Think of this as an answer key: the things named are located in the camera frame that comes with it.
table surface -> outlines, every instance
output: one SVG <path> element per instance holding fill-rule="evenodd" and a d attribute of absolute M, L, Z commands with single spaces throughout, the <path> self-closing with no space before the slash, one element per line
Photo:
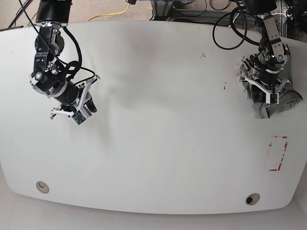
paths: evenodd
<path fill-rule="evenodd" d="M 90 90 L 98 112 L 79 127 L 66 116 L 50 120 L 57 101 L 29 85 L 33 29 L 0 33 L 0 162 L 12 191 L 159 214 L 249 212 L 291 201 L 307 160 L 307 107 L 302 102 L 271 119 L 254 118 L 234 69 L 257 47 L 221 50 L 209 25 L 93 22 L 68 28 L 82 49 L 83 66 L 101 77 Z M 224 46 L 239 42 L 230 29 L 217 28 L 216 35 Z M 73 43 L 63 37 L 61 59 L 76 59 Z M 260 38 L 253 32 L 249 37 Z M 285 41 L 294 87 L 307 98 L 307 46 Z M 75 81 L 86 77 L 80 71 Z M 273 136 L 288 137 L 278 172 L 266 167 Z M 37 181 L 50 192 L 40 193 Z M 248 206 L 253 193 L 260 201 Z"/>
<path fill-rule="evenodd" d="M 153 215 L 63 205 L 13 193 L 1 165 L 0 203 L 4 230 L 306 230 L 307 225 L 295 199 L 282 209 L 223 215 Z"/>

wire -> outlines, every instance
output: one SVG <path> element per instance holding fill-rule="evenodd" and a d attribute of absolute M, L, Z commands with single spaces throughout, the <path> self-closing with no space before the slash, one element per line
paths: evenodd
<path fill-rule="evenodd" d="M 206 0 L 204 0 L 204 1 L 205 1 L 205 3 L 206 3 L 206 8 L 205 8 L 204 12 L 201 13 L 200 15 L 192 16 L 192 15 L 185 15 L 185 14 L 182 14 L 182 13 L 179 13 L 179 12 L 175 12 L 175 13 L 178 13 L 178 14 L 180 14 L 180 15 L 182 15 L 182 16 L 186 16 L 186 17 L 199 17 L 199 16 L 202 16 L 204 13 L 206 13 L 207 7 L 208 7 L 207 1 L 206 1 Z"/>
<path fill-rule="evenodd" d="M 300 35 L 300 29 L 299 29 L 296 25 L 293 25 L 292 28 L 288 28 L 288 33 L 290 33 L 291 35 L 297 37 L 297 36 Z"/>
<path fill-rule="evenodd" d="M 32 2 L 33 0 L 27 0 L 24 4 L 21 4 L 24 8 L 27 8 L 28 5 Z M 22 7 L 19 8 L 18 12 L 16 13 L 13 21 L 11 22 L 11 24 L 8 26 L 8 28 L 11 28 L 13 26 L 13 24 L 15 24 L 16 26 L 16 21 L 19 18 L 19 16 L 23 13 L 23 9 Z"/>
<path fill-rule="evenodd" d="M 37 15 L 37 12 L 34 14 L 34 16 L 31 18 L 31 21 L 34 19 L 34 17 Z"/>
<path fill-rule="evenodd" d="M 230 6 L 230 0 L 228 0 L 228 4 L 224 7 L 224 8 L 222 8 L 222 9 L 216 9 L 215 7 L 213 7 L 213 5 L 212 5 L 212 0 L 209 0 L 209 4 L 210 4 L 210 6 L 211 6 L 211 8 L 212 9 L 214 9 L 215 11 L 223 11 L 223 10 L 226 10 L 229 6 Z"/>
<path fill-rule="evenodd" d="M 90 78 L 83 79 L 83 80 L 81 80 L 81 81 L 79 81 L 79 82 L 77 82 L 77 83 L 74 83 L 74 85 L 80 84 L 81 82 L 84 82 L 84 81 L 88 81 L 88 80 L 92 79 L 94 76 L 92 76 L 92 77 L 90 77 Z"/>
<path fill-rule="evenodd" d="M 71 38 L 73 43 L 76 46 L 77 53 L 78 53 L 78 61 L 72 61 L 70 62 L 64 69 L 63 75 L 66 76 L 67 74 L 70 74 L 70 76 L 67 78 L 67 81 L 70 81 L 71 79 L 74 78 L 76 73 L 80 70 L 82 66 L 82 53 L 80 46 L 76 40 L 76 38 L 71 34 L 71 32 L 67 29 L 67 27 L 63 27 L 64 32 Z"/>
<path fill-rule="evenodd" d="M 25 16 L 27 17 L 29 23 L 30 23 L 30 24 L 32 25 L 32 27 L 35 29 L 36 33 L 38 34 L 38 36 L 40 37 L 40 39 L 42 39 L 44 45 L 48 48 L 48 50 L 50 51 L 50 53 L 54 56 L 54 58 L 55 58 L 56 60 L 58 60 L 59 62 L 61 62 L 61 63 L 64 64 L 64 65 L 68 65 L 66 62 L 64 62 L 64 61 L 62 61 L 61 59 L 59 59 L 59 58 L 56 56 L 56 54 L 51 50 L 51 48 L 49 47 L 49 45 L 45 42 L 45 40 L 43 39 L 43 37 L 40 35 L 39 31 L 38 31 L 38 30 L 36 29 L 36 27 L 34 26 L 34 24 L 33 24 L 33 22 L 31 21 L 29 15 L 28 15 L 27 12 L 25 11 L 25 8 L 24 8 L 23 4 L 21 3 L 21 0 L 18 0 L 18 1 L 19 1 L 19 3 L 20 3 L 20 6 L 21 6 L 22 10 L 24 11 L 24 14 L 25 14 Z M 93 76 L 92 76 L 91 78 L 93 78 L 93 77 L 95 76 L 95 72 L 94 72 L 94 71 L 92 71 L 92 70 L 90 70 L 90 69 L 87 69 L 87 68 L 84 68 L 84 67 L 80 67 L 80 68 L 83 69 L 83 70 L 86 70 L 86 71 L 88 71 L 88 72 L 90 72 L 90 73 L 92 73 Z"/>
<path fill-rule="evenodd" d="M 179 5 L 186 6 L 186 5 L 189 5 L 189 4 L 193 3 L 193 2 L 192 1 L 188 1 L 187 3 L 182 3 L 181 1 L 178 1 L 177 3 L 179 3 Z"/>
<path fill-rule="evenodd" d="M 130 4 L 128 3 L 127 8 L 126 8 L 124 11 L 121 11 L 121 12 L 117 12 L 117 13 L 106 13 L 106 14 L 97 15 L 97 16 L 95 16 L 95 17 L 89 19 L 88 22 L 91 21 L 91 20 L 93 20 L 94 18 L 103 17 L 103 16 L 110 16 L 110 15 L 117 15 L 117 14 L 124 13 L 124 12 L 126 12 L 126 11 L 129 9 L 129 6 L 130 6 Z"/>
<path fill-rule="evenodd" d="M 188 20 L 188 19 L 177 19 L 177 20 L 184 20 L 185 22 L 188 22 L 188 23 L 196 23 L 196 24 L 207 24 L 207 25 L 214 25 L 214 23 L 201 23 L 201 22 L 194 22 L 194 21 L 191 21 L 191 20 Z"/>
<path fill-rule="evenodd" d="M 285 13 L 272 13 L 272 15 L 277 15 L 277 14 L 280 14 L 280 15 L 283 15 L 284 17 L 287 17 L 287 15 Z"/>
<path fill-rule="evenodd" d="M 235 23 L 235 22 L 236 22 L 236 20 L 237 20 L 238 17 L 240 16 L 240 14 L 241 14 L 241 12 L 239 12 L 239 13 L 237 14 L 237 16 L 234 18 L 234 20 L 232 21 L 232 23 Z"/>
<path fill-rule="evenodd" d="M 233 17 L 234 17 L 234 15 L 235 15 L 235 13 L 237 13 L 238 11 L 239 11 L 238 8 L 233 9 L 233 11 L 231 12 L 230 17 L 229 17 L 229 23 L 230 23 L 230 26 L 231 26 L 232 30 L 235 32 L 235 34 L 238 35 L 239 37 L 243 38 L 243 34 L 241 34 L 241 33 L 236 29 L 236 27 L 235 27 L 235 25 L 234 25 L 234 23 L 233 23 Z M 258 21 L 258 24 L 261 25 L 261 22 L 260 22 L 260 19 L 259 19 L 259 18 L 255 17 L 255 16 L 253 16 L 253 15 L 251 15 L 250 13 L 247 13 L 247 12 L 244 12 L 244 14 L 247 14 L 247 15 L 252 16 L 252 17 L 255 19 L 255 21 Z M 255 42 L 255 41 L 249 39 L 248 37 L 246 37 L 245 40 L 246 40 L 248 43 L 252 44 L 252 45 L 260 46 L 259 42 Z"/>
<path fill-rule="evenodd" d="M 255 64 L 254 62 L 252 62 L 255 58 L 257 58 L 261 53 L 262 53 L 263 49 L 260 50 L 260 52 L 258 54 L 256 54 L 253 58 L 251 58 L 250 60 L 247 59 L 249 65 L 256 71 L 266 75 L 266 76 L 269 76 L 267 73 L 263 72 L 262 70 L 258 69 L 255 67 Z"/>
<path fill-rule="evenodd" d="M 284 0 L 284 2 L 286 4 L 288 10 L 291 10 L 295 6 L 293 0 Z"/>
<path fill-rule="evenodd" d="M 154 18 L 154 12 L 153 12 L 153 16 L 151 17 L 151 19 L 149 19 L 150 21 Z"/>
<path fill-rule="evenodd" d="M 238 6 L 238 9 L 239 9 L 240 12 L 243 14 L 243 20 L 244 20 L 244 23 L 245 23 L 245 31 L 244 31 L 244 35 L 243 35 L 242 41 L 241 41 L 238 45 L 236 45 L 236 46 L 234 46 L 234 47 L 231 47 L 231 48 L 222 47 L 222 46 L 220 46 L 220 45 L 216 42 L 216 40 L 215 40 L 215 29 L 216 29 L 218 23 L 219 23 L 223 18 L 227 17 L 228 15 L 232 14 L 233 12 L 227 13 L 227 14 L 225 14 L 223 17 L 221 17 L 219 20 L 217 20 L 217 22 L 214 24 L 214 27 L 213 27 L 212 38 L 213 38 L 214 43 L 215 43 L 219 48 L 224 49 L 224 50 L 234 50 L 234 49 L 239 48 L 239 47 L 244 43 L 244 41 L 245 41 L 245 39 L 246 39 L 246 35 L 247 35 L 247 33 L 248 33 L 248 21 L 247 21 L 245 12 L 243 11 L 242 7 L 240 6 L 238 0 L 235 0 L 235 2 L 236 2 L 236 4 L 237 4 L 237 6 Z"/>

gray carpet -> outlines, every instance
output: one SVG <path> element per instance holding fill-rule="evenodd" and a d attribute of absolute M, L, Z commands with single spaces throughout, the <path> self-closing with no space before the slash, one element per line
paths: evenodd
<path fill-rule="evenodd" d="M 26 9 L 30 18 L 32 18 L 37 12 L 39 2 L 39 0 L 33 0 L 33 2 Z M 73 5 L 71 7 L 70 22 L 84 22 L 96 15 L 120 12 L 125 10 L 127 7 L 125 0 L 73 0 L 72 2 Z M 227 5 L 228 0 L 212 0 L 212 3 L 215 8 L 220 9 Z M 207 0 L 207 4 L 207 9 L 211 10 L 209 0 Z M 234 6 L 235 3 L 231 3 L 231 6 L 227 9 L 227 11 L 233 9 Z M 185 8 L 204 10 L 205 7 L 205 0 L 196 0 L 194 3 L 187 5 Z M 0 29 L 8 27 L 19 8 L 20 5 L 18 0 L 0 0 Z M 131 5 L 128 11 L 123 14 L 99 17 L 96 18 L 95 21 L 149 20 L 151 16 L 152 7 L 150 2 L 147 0 L 139 0 L 137 1 L 136 5 Z M 24 14 L 18 19 L 16 25 L 28 25 L 28 20 Z"/>

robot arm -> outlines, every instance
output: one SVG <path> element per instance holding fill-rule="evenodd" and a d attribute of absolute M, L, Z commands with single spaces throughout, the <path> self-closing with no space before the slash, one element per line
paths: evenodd
<path fill-rule="evenodd" d="M 84 68 L 80 47 L 66 28 L 70 8 L 71 0 L 41 0 L 36 18 L 40 26 L 39 36 L 35 41 L 36 55 L 30 84 L 37 92 L 60 102 L 60 106 L 51 111 L 51 119 L 55 115 L 67 115 L 76 125 L 80 125 L 92 115 L 91 112 L 97 112 L 89 89 L 99 77 L 88 70 L 94 75 L 86 79 L 86 83 L 78 86 L 71 81 Z M 58 58 L 64 49 L 61 27 L 75 43 L 78 61 L 67 64 Z"/>
<path fill-rule="evenodd" d="M 243 0 L 247 11 L 256 16 L 256 27 L 262 34 L 259 51 L 256 56 L 251 56 L 247 63 L 249 67 L 258 70 L 257 79 L 245 77 L 245 81 L 258 87 L 266 94 L 264 102 L 278 104 L 279 93 L 285 84 L 291 84 L 288 79 L 279 79 L 279 73 L 290 57 L 289 47 L 283 44 L 275 18 L 271 11 L 277 8 L 275 0 Z"/>

metal frame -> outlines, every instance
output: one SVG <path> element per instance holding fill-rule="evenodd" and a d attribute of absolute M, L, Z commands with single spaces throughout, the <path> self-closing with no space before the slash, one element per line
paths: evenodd
<path fill-rule="evenodd" d="M 284 13 L 288 8 L 284 0 L 276 0 L 277 11 L 279 13 Z M 278 29 L 280 30 L 280 37 L 288 37 L 288 26 L 286 24 L 287 18 L 283 15 L 275 16 L 278 22 Z"/>
<path fill-rule="evenodd" d="M 203 11 L 200 10 L 188 10 L 188 9 L 173 9 L 172 16 L 169 16 L 168 13 L 173 5 L 174 1 L 163 1 L 163 0 L 151 0 L 150 1 L 153 8 L 153 14 L 156 20 L 166 20 L 174 21 L 176 19 L 206 19 L 206 20 L 213 20 L 217 21 L 219 18 L 224 16 L 226 13 L 225 11 L 206 11 L 203 15 L 193 18 L 193 16 L 200 15 Z M 277 4 L 277 12 L 284 13 L 287 10 L 287 6 L 284 0 L 276 0 Z M 248 24 L 254 24 L 255 19 L 249 15 L 246 15 Z M 278 29 L 280 32 L 280 37 L 287 37 L 287 24 L 286 20 L 283 15 L 275 15 L 274 16 L 277 23 Z M 229 20 L 229 16 L 222 19 L 222 21 L 226 22 Z M 243 22 L 243 18 L 239 16 L 237 19 L 238 22 Z"/>
<path fill-rule="evenodd" d="M 188 10 L 188 9 L 173 9 L 172 16 L 169 16 L 169 12 L 171 10 L 171 6 L 175 1 L 163 1 L 163 0 L 151 0 L 151 5 L 153 8 L 154 18 L 156 20 L 164 21 L 168 18 L 168 21 L 174 21 L 176 19 L 193 19 L 193 16 L 197 16 L 197 19 L 206 19 L 206 20 L 214 20 L 217 21 L 226 13 L 225 11 L 206 11 L 203 15 L 199 16 L 203 11 L 201 10 Z M 249 24 L 254 24 L 255 19 L 249 15 L 247 15 L 247 20 Z M 222 21 L 229 21 L 229 16 L 222 19 Z M 238 22 L 243 22 L 242 17 L 237 19 Z"/>

